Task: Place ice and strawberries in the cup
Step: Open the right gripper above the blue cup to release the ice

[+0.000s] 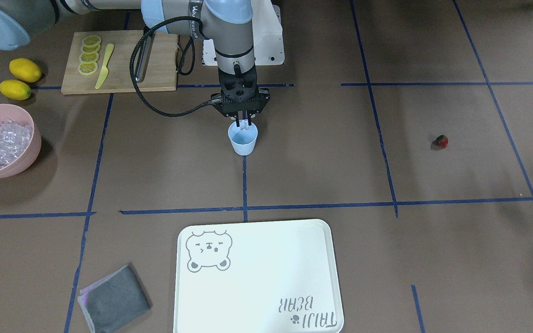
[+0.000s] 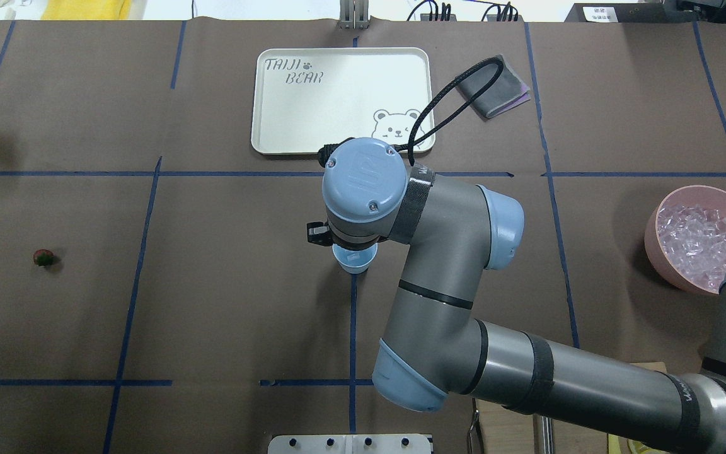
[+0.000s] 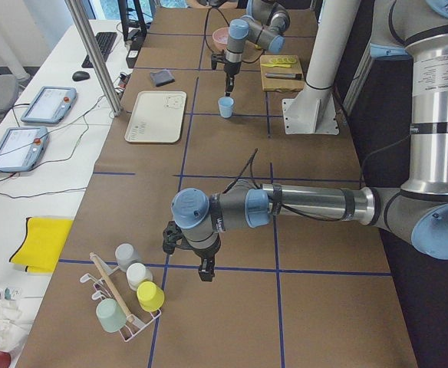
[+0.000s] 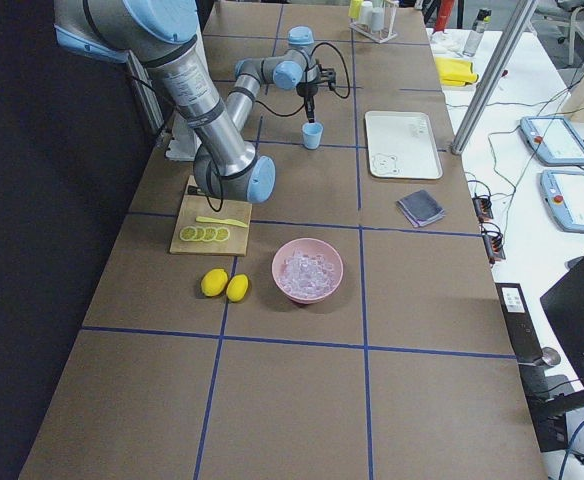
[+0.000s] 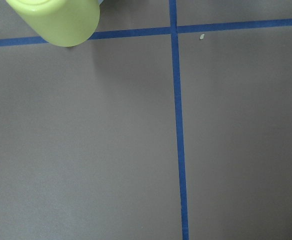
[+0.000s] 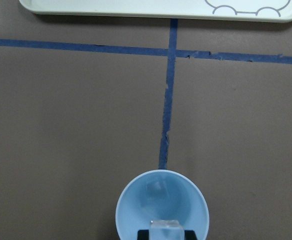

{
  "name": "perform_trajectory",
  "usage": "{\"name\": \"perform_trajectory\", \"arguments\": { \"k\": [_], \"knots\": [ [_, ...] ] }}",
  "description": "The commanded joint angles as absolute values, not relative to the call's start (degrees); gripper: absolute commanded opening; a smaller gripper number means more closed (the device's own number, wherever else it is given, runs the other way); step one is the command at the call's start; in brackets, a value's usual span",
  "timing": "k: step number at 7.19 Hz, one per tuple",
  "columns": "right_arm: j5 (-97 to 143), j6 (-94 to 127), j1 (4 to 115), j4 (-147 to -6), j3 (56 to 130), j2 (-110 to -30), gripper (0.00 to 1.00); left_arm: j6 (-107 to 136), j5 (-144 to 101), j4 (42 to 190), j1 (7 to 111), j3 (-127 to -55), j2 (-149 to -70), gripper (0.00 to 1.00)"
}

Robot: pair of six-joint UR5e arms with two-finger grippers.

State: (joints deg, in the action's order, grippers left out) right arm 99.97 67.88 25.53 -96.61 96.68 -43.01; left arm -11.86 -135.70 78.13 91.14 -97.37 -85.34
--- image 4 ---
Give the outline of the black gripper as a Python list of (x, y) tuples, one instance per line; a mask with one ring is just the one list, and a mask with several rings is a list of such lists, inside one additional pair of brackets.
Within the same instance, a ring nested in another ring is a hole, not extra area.
[(316, 122), (316, 108), (313, 97), (322, 84), (326, 84), (329, 89), (333, 89), (336, 85), (336, 71), (334, 68), (323, 67), (320, 63), (317, 63), (306, 69), (301, 81), (296, 86), (296, 93), (304, 100), (308, 122)]

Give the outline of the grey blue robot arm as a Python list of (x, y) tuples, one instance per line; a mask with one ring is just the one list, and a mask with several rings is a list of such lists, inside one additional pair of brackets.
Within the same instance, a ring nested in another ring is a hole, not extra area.
[(234, 88), (222, 98), (196, 51), (195, 2), (57, 1), (54, 13), (62, 47), (115, 63), (135, 54), (151, 78), (165, 86), (175, 110), (201, 141), (193, 166), (196, 183), (221, 200), (262, 203), (274, 189), (274, 161), (258, 155), (241, 136), (260, 88), (274, 84), (296, 91), (313, 122), (319, 84), (335, 82), (334, 70), (314, 59), (314, 36), (307, 26), (289, 31), (284, 54), (239, 61)]

